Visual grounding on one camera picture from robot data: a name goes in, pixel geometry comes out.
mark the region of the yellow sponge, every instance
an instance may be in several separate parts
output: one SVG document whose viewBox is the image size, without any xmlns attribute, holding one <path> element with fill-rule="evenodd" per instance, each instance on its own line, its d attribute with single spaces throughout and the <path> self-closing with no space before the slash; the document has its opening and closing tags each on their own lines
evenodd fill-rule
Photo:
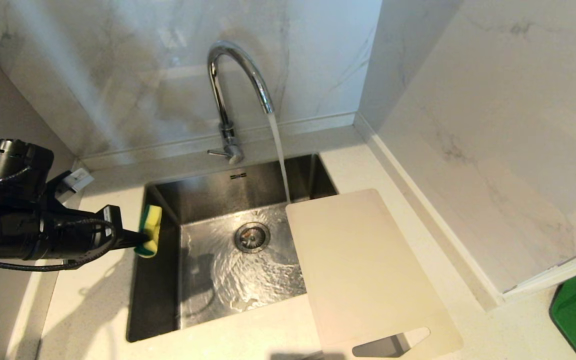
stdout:
<svg viewBox="0 0 576 360">
<path fill-rule="evenodd" d="M 162 227 L 162 208 L 155 205 L 148 205 L 141 217 L 139 230 L 148 235 L 148 241 L 134 248 L 135 253 L 142 258 L 152 258 L 157 255 L 157 248 L 160 243 L 160 228 Z"/>
</svg>

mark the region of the white countertop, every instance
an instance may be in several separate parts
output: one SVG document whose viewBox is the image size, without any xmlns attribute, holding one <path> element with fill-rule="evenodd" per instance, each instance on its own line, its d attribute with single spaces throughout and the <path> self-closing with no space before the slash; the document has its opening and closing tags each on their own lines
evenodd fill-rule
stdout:
<svg viewBox="0 0 576 360">
<path fill-rule="evenodd" d="M 441 359 L 576 359 L 548 315 L 554 289 L 484 312 L 448 258 L 353 127 L 282 138 L 288 157 L 320 153 L 340 193 L 377 189 L 443 301 L 464 347 Z M 271 141 L 246 144 L 241 166 L 272 161 Z M 220 157 L 192 153 L 97 171 L 80 209 L 121 207 L 136 231 L 147 183 L 228 169 Z M 299 359 L 320 350 L 308 294 L 138 342 L 126 341 L 134 253 L 111 251 L 61 271 L 46 317 L 39 360 Z"/>
</svg>

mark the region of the chrome faucet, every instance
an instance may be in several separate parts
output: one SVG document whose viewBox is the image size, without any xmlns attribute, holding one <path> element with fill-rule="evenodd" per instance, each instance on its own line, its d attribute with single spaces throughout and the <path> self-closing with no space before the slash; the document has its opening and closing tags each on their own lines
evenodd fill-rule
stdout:
<svg viewBox="0 0 576 360">
<path fill-rule="evenodd" d="M 254 92 L 256 92 L 256 96 L 259 98 L 259 103 L 261 103 L 263 111 L 266 114 L 272 114 L 275 109 L 272 100 L 270 100 L 266 83 L 250 56 L 242 50 L 242 48 L 230 41 L 217 41 L 212 44 L 208 52 L 208 75 L 210 75 L 212 93 L 214 94 L 214 100 L 217 102 L 217 110 L 219 110 L 219 116 L 221 117 L 219 132 L 221 133 L 223 151 L 208 150 L 208 154 L 227 157 L 230 164 L 237 164 L 243 160 L 244 153 L 235 136 L 234 123 L 226 113 L 224 95 L 222 94 L 222 87 L 219 85 L 219 67 L 217 66 L 217 60 L 221 55 L 228 55 L 233 58 L 246 72 L 247 77 L 254 86 Z"/>
</svg>

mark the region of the drain strainer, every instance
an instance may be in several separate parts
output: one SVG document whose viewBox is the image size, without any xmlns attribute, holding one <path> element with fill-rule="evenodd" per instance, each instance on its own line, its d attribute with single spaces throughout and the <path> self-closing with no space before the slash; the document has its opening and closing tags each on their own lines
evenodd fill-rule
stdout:
<svg viewBox="0 0 576 360">
<path fill-rule="evenodd" d="M 249 222 L 235 233 L 235 246 L 244 253 L 254 254 L 264 250 L 270 242 L 270 230 L 260 222 Z"/>
</svg>

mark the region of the stainless steel sink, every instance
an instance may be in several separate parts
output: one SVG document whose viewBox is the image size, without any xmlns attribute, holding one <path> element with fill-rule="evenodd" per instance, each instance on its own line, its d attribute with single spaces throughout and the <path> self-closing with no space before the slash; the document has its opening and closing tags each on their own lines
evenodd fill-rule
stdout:
<svg viewBox="0 0 576 360">
<path fill-rule="evenodd" d="M 292 202 L 337 192 L 317 155 L 287 159 Z M 154 184 L 159 250 L 135 264 L 127 339 L 155 337 L 306 293 L 279 162 Z"/>
</svg>

